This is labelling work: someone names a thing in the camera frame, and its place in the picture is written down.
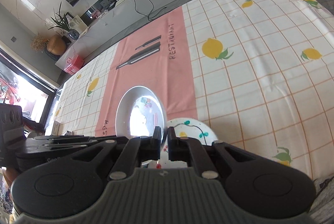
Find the person left hand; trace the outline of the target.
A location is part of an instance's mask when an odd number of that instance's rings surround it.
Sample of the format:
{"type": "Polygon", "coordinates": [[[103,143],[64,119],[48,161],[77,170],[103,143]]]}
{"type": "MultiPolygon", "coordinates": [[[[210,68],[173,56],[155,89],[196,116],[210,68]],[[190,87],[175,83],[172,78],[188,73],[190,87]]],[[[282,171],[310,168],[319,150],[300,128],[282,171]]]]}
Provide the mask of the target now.
{"type": "Polygon", "coordinates": [[[7,214],[11,214],[13,201],[11,197],[11,186],[20,173],[12,167],[1,168],[1,205],[7,214]]]}

